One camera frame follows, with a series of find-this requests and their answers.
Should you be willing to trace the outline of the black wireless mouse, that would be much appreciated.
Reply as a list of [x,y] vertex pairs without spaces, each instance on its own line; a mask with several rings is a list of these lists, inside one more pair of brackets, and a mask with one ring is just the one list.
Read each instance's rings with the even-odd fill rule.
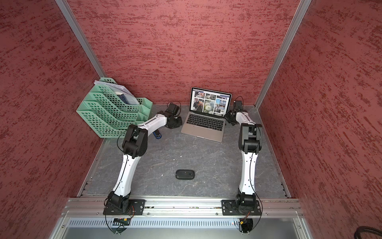
[[176,171],[175,176],[178,180],[193,180],[195,178],[195,172],[190,169],[179,169]]

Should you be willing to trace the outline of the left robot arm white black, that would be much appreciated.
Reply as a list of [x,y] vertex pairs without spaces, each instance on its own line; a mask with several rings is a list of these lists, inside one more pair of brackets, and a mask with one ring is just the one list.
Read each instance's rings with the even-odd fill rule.
[[165,111],[159,111],[154,117],[139,125],[131,124],[122,142],[123,161],[116,185],[109,193],[104,215],[126,215],[132,204],[129,203],[132,179],[140,158],[148,148],[148,136],[165,126],[169,129],[182,125],[180,106],[170,103]]

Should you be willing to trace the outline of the silver laptop computer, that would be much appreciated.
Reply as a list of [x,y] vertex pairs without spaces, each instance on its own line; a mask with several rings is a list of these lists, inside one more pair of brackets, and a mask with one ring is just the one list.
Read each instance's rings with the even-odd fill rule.
[[208,140],[223,140],[231,93],[192,87],[189,113],[181,133]]

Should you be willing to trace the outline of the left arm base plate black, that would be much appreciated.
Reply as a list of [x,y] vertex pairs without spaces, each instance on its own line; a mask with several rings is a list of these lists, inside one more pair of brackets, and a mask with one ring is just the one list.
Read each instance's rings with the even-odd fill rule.
[[114,216],[114,215],[128,215],[128,216],[141,216],[145,207],[145,200],[143,199],[133,199],[122,202],[121,205],[115,205],[109,202],[108,199],[105,200],[103,215]]

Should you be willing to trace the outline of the papers in organizer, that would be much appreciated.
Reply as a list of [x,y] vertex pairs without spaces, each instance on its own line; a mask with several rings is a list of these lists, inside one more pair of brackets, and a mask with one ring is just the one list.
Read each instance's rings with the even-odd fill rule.
[[94,84],[110,87],[111,90],[116,93],[124,103],[128,105],[139,105],[138,100],[133,96],[133,94],[122,85],[103,81],[94,81]]

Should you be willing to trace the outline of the green plastic file organizer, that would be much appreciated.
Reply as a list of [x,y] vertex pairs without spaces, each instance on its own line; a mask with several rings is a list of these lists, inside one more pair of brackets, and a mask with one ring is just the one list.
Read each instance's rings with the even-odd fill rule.
[[[117,84],[114,79],[101,77],[98,81]],[[128,105],[110,87],[94,85],[77,108],[77,113],[100,138],[117,138],[131,124],[148,120],[153,103],[136,97],[139,105]]]

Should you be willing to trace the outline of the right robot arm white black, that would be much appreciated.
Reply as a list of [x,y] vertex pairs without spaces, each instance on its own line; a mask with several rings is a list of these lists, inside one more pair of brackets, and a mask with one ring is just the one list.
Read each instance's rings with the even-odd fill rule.
[[262,149],[262,125],[250,118],[240,100],[234,101],[233,109],[224,117],[231,125],[240,125],[238,148],[242,155],[242,174],[234,209],[242,215],[260,215],[262,210],[255,190],[255,171]]

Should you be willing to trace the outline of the right aluminium corner post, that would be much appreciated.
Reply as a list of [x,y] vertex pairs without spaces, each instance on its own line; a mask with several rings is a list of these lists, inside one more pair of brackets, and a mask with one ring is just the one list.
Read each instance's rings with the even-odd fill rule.
[[274,77],[276,76],[279,67],[281,66],[281,63],[294,39],[295,34],[297,33],[297,30],[311,4],[311,0],[301,0],[297,6],[296,12],[291,20],[291,23],[287,29],[287,32],[284,36],[284,39],[282,41],[282,44],[278,50],[278,53],[275,57],[274,63],[267,75],[267,78],[265,80],[265,83],[260,91],[260,94],[254,104],[254,106],[259,109],[263,100],[265,99],[265,96],[274,80]]

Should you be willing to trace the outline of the left aluminium corner post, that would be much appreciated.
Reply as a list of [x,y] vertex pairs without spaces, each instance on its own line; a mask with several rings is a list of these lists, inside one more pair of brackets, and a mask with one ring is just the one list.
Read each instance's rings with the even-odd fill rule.
[[82,31],[78,21],[76,20],[69,4],[65,0],[55,0],[56,4],[58,5],[61,13],[63,14],[65,20],[69,24],[72,32],[74,33],[75,37],[77,38],[78,42],[80,43],[81,47],[83,48],[86,56],[90,60],[93,68],[97,72],[99,77],[106,77],[106,73],[103,70],[101,63],[99,62],[96,54],[91,48],[91,45],[89,44],[84,32]]

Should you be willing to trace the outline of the aluminium corner post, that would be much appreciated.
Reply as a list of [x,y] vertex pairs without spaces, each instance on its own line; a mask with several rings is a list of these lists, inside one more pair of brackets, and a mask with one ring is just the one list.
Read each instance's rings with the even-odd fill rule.
[[301,0],[297,6],[296,12],[291,20],[291,23],[287,29],[287,32],[284,36],[284,39],[282,41],[282,44],[278,50],[278,53],[275,57],[274,63],[267,75],[267,78],[265,80],[265,83],[260,91],[260,94],[254,104],[254,106],[259,109],[263,100],[265,99],[265,96],[274,80],[274,77],[276,76],[279,67],[281,66],[281,63],[294,39],[295,34],[297,33],[297,30],[311,4],[311,0]]
[[101,63],[99,62],[96,54],[91,48],[91,45],[89,44],[84,32],[82,31],[78,21],[76,20],[69,4],[65,0],[55,0],[56,4],[58,5],[61,13],[63,14],[65,20],[69,24],[72,32],[74,33],[75,37],[77,38],[78,42],[80,43],[81,47],[83,48],[86,56],[90,60],[93,68],[97,72],[99,77],[106,77],[106,73],[103,70]]

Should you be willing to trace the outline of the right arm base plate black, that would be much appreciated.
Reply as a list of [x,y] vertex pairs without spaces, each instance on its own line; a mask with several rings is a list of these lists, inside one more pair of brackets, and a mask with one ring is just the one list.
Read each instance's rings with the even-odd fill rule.
[[222,200],[221,207],[224,216],[260,216],[262,214],[259,200],[249,202]]

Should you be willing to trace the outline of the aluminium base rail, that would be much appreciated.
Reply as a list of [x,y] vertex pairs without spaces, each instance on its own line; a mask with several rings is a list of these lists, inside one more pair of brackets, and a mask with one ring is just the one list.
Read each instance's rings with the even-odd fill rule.
[[[143,199],[145,207],[141,216],[134,218],[244,218],[224,216],[221,198],[212,197],[155,197],[132,196],[130,200]],[[262,214],[252,218],[304,218],[298,199],[265,199],[261,203]],[[105,197],[70,198],[61,217],[103,217]]]

